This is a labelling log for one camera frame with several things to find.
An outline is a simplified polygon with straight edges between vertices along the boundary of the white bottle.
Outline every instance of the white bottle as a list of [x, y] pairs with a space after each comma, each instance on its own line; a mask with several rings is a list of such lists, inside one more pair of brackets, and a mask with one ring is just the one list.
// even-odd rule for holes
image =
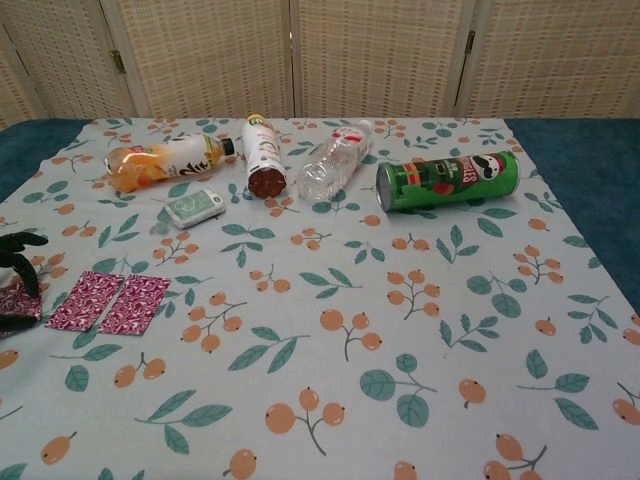
[[368, 120], [336, 129], [300, 168], [296, 177], [300, 196], [305, 200], [326, 200], [344, 187], [369, 153], [372, 131]]

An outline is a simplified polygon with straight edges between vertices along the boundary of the chip can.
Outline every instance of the chip can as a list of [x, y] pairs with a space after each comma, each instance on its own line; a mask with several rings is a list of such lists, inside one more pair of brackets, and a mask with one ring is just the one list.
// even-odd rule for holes
[[520, 181], [510, 151], [378, 167], [376, 194], [382, 210], [509, 195]]

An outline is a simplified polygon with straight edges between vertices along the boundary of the tablecloth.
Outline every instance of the tablecloth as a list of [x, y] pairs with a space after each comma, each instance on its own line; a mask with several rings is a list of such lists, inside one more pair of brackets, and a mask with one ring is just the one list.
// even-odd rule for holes
[[[43, 320], [86, 270], [172, 283], [142, 337], [2, 340], [0, 478], [637, 478], [640, 320], [517, 139], [498, 119], [372, 120], [371, 155], [315, 204], [254, 199], [241, 159], [105, 182], [121, 145], [203, 132], [242, 153], [236, 119], [97, 120], [44, 161], [0, 212], [0, 233], [49, 238], [27, 251]], [[290, 180], [348, 121], [273, 120]], [[377, 205], [383, 162], [504, 149], [508, 197]], [[163, 205], [203, 186], [227, 211], [173, 228]]]

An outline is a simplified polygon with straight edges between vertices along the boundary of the orange juice bottle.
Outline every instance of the orange juice bottle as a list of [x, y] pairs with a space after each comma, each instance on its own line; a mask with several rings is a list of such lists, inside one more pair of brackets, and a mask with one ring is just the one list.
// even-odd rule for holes
[[104, 163], [109, 183], [119, 192], [128, 193], [165, 178], [205, 172], [234, 152], [228, 138], [218, 142], [194, 133], [156, 145], [116, 148]]

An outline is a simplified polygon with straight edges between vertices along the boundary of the woven panel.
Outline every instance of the woven panel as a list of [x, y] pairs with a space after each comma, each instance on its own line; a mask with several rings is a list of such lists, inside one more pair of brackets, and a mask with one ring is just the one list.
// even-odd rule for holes
[[120, 8], [153, 115], [293, 114], [286, 0], [120, 0]]
[[617, 117], [640, 87], [640, 1], [495, 0], [469, 115]]
[[30, 89], [17, 74], [10, 52], [0, 43], [0, 129], [38, 118]]
[[299, 0], [302, 113], [448, 113], [464, 2]]
[[0, 11], [51, 116], [132, 113], [109, 58], [98, 0], [0, 0]]

